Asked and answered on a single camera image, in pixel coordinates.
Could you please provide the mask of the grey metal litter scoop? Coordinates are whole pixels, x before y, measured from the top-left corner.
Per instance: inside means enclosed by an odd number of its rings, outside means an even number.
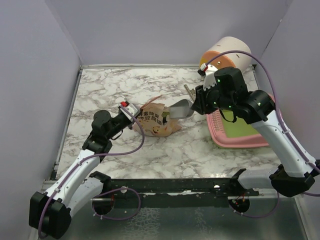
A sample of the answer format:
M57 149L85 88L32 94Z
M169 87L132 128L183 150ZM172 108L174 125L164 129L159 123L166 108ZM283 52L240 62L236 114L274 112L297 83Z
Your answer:
M193 103L188 99L182 99L169 107L169 117L174 120L187 119L194 114Z

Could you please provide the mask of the metal bag sealing clip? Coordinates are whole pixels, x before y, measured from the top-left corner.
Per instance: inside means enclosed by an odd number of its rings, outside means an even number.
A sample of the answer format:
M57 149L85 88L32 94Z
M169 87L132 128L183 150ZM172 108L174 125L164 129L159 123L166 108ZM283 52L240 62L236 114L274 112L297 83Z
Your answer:
M188 94L189 97L191 98L191 100L194 102L195 99L196 99L196 91L195 91L194 89L190 89L190 88L188 87L188 85L186 85L186 84L184 84L183 86L184 86L187 94Z

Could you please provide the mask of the pink cat litter bag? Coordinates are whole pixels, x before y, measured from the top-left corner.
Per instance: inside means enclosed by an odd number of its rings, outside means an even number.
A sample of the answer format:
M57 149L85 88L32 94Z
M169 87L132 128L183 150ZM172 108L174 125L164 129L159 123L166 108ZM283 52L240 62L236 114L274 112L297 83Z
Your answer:
M161 95L151 98L140 107L140 113L137 116L143 133L150 137L168 137L182 127L177 119L170 118L170 108L163 103L155 103Z

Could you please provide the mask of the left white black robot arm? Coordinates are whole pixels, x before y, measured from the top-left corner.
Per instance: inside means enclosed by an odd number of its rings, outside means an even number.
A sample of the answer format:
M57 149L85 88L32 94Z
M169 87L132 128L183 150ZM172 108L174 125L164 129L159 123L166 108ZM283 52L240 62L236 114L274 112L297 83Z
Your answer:
M89 173L110 155L112 140L125 128L131 128L140 109L134 104L119 106L118 115L107 110L93 116L92 130L79 155L66 172L45 192L35 192L30 199L29 225L38 237L60 239L68 230L75 214L96 195L106 197L111 186L104 180L89 177Z

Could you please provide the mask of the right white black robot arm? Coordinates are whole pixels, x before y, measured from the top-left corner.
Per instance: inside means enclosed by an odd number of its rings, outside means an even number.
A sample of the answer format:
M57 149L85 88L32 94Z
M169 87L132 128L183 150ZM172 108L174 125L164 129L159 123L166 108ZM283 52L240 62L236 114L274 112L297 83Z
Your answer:
M204 81L195 89L191 109L201 115L231 111L231 123L243 119L251 125L281 162L270 169L239 170L230 179L230 191L240 196L247 189L274 189L285 197L307 192L319 175L320 162L286 128L270 95L263 90L249 91L241 70L232 66L216 69L203 64L198 73Z

